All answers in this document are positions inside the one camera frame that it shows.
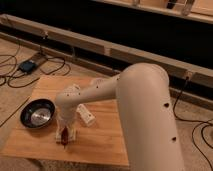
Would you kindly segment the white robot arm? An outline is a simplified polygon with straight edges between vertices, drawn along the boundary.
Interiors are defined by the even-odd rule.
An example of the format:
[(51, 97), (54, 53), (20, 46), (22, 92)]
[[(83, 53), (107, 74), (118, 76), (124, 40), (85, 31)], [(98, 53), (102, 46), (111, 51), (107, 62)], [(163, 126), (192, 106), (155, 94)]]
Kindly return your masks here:
[(59, 125), (67, 125), (80, 104), (115, 99), (131, 171), (185, 171), (169, 93), (160, 66), (137, 63), (120, 74), (80, 90), (56, 95)]

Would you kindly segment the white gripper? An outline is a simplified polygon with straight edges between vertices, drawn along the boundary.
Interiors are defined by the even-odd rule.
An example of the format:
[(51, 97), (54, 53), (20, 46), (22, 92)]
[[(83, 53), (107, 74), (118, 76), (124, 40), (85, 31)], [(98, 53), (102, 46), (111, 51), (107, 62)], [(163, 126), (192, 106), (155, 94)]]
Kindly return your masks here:
[(71, 142), (76, 140), (77, 131), (75, 128), (73, 128), (75, 120), (76, 120), (75, 111), (62, 110), (58, 112), (57, 114), (58, 129), (56, 130), (55, 134), (56, 143), (61, 143), (61, 131), (64, 128), (67, 128), (69, 131), (71, 131), (70, 133)]

